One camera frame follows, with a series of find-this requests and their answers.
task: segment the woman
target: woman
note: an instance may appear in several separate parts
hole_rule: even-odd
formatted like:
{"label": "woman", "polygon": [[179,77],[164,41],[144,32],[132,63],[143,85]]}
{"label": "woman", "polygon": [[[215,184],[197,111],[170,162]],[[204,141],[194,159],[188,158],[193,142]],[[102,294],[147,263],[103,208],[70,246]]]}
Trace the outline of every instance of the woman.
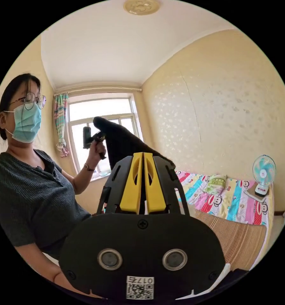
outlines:
{"label": "woman", "polygon": [[0,103],[0,136],[7,140],[0,154],[0,223],[23,259],[49,281],[74,289],[44,253],[59,260],[65,238],[91,215],[80,207],[75,195],[89,185],[106,153],[103,143],[93,142],[84,168],[72,177],[33,141],[40,129],[46,98],[40,95],[40,80],[31,74],[14,78]]}

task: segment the bracelet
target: bracelet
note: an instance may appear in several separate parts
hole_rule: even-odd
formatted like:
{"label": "bracelet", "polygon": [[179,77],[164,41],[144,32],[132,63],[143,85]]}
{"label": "bracelet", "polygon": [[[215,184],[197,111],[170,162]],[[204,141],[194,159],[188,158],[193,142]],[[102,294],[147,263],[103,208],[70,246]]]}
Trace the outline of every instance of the bracelet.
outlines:
{"label": "bracelet", "polygon": [[95,169],[91,169],[86,163],[84,164],[84,166],[86,167],[86,170],[88,172],[94,172],[95,171]]}

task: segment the dark green shirt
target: dark green shirt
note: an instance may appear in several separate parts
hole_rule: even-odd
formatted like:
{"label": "dark green shirt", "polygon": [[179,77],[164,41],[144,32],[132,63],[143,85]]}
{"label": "dark green shirt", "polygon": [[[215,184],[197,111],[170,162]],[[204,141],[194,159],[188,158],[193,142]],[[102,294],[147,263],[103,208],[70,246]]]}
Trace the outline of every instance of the dark green shirt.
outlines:
{"label": "dark green shirt", "polygon": [[0,223],[13,246],[36,243],[58,260],[65,238],[90,214],[77,204],[62,169],[45,152],[35,152],[45,170],[0,154]]}

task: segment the electric fan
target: electric fan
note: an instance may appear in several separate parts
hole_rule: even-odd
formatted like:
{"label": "electric fan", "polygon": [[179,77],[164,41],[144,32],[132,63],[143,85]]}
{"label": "electric fan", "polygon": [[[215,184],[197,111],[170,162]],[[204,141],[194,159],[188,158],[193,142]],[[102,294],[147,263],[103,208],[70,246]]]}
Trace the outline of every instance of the electric fan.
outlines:
{"label": "electric fan", "polygon": [[261,197],[266,196],[268,187],[274,181],[276,175],[274,160],[267,155],[259,156],[253,165],[253,175],[258,183],[255,194]]}

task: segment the bed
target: bed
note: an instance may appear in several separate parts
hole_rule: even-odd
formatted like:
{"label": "bed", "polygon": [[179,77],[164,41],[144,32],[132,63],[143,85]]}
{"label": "bed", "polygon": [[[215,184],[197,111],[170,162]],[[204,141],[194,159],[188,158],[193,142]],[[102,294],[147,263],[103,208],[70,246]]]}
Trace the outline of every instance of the bed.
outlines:
{"label": "bed", "polygon": [[[274,217],[273,185],[260,203],[244,191],[254,180],[226,179],[218,196],[203,192],[210,177],[176,171],[182,184],[190,215],[206,223],[220,240],[231,270],[251,270],[266,254]],[[176,194],[181,203],[178,191]]]}

